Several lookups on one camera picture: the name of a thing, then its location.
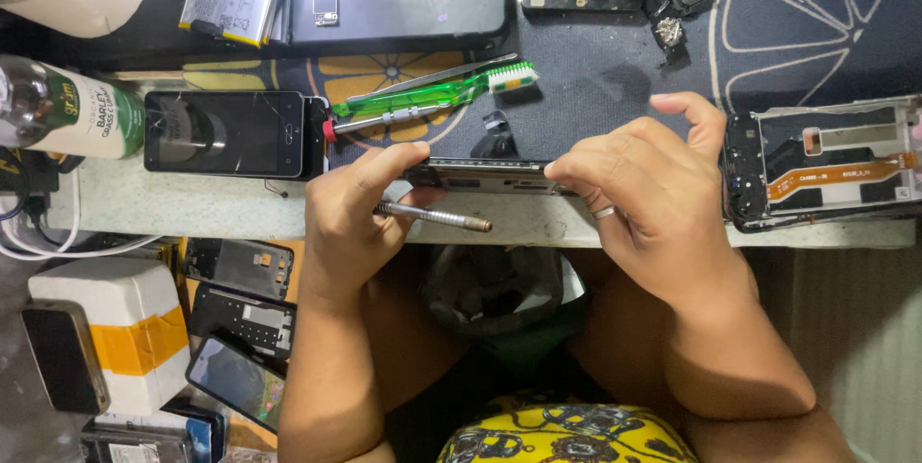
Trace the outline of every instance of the yellow patterned fabric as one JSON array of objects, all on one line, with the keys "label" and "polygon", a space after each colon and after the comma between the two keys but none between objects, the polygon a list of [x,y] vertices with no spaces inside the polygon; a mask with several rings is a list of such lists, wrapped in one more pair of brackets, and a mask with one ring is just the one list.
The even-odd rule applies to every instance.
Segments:
[{"label": "yellow patterned fabric", "polygon": [[438,463],[697,463],[679,435],[650,410],[559,404],[502,412],[457,431]]}]

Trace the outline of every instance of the work mat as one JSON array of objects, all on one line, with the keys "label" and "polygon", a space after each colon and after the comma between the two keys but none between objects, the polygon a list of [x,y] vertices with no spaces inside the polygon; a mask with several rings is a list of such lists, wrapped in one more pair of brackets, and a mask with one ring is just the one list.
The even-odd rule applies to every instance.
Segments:
[{"label": "work mat", "polygon": [[[690,90],[741,112],[922,92],[918,1],[717,0],[685,23],[690,60],[673,67],[660,67],[663,53],[641,13],[525,14],[516,4],[510,36],[495,50],[197,64],[184,75],[206,89],[298,90],[336,104],[514,51],[535,64],[536,87],[352,134],[330,148],[331,167],[402,141],[428,141],[436,157],[467,157],[485,135],[481,118],[496,109],[506,112],[522,158],[544,160],[651,114],[655,93]],[[657,117],[686,133],[681,117]]]}]

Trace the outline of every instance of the green toothbrush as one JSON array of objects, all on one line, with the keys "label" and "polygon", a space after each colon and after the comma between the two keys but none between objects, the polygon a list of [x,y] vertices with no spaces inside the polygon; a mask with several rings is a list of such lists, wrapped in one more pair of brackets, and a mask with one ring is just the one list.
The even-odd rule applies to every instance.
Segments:
[{"label": "green toothbrush", "polygon": [[352,103],[334,105],[333,113],[352,118],[349,122],[324,123],[324,136],[331,143],[337,135],[355,132],[379,124],[418,119],[441,109],[467,105],[486,94],[501,94],[534,85],[538,80],[535,67],[528,61],[475,74],[464,81],[424,86],[394,94],[369,97]]}]

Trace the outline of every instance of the screwdriver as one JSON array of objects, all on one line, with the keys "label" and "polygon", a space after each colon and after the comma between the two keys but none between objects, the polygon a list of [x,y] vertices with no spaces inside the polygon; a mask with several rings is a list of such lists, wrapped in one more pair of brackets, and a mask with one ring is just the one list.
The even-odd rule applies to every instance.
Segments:
[{"label": "screwdriver", "polygon": [[400,217],[410,217],[411,219],[423,220],[432,223],[440,223],[450,227],[457,227],[474,232],[490,232],[493,230],[493,224],[485,219],[475,219],[464,215],[455,215],[445,211],[432,211],[421,207],[407,206],[397,202],[388,202],[382,200],[377,210],[386,215],[398,215]]}]

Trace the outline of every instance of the person's right hand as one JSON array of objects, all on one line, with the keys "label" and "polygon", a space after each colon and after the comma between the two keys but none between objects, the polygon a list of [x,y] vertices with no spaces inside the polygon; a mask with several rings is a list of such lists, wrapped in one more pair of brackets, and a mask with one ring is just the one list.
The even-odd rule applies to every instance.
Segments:
[{"label": "person's right hand", "polygon": [[602,247],[638,285],[673,307],[706,303],[749,283],[721,214],[717,158],[727,118],[690,92],[653,96],[650,104],[685,113],[687,143],[642,117],[580,141],[545,175],[585,198],[589,212],[616,207],[597,223]]}]

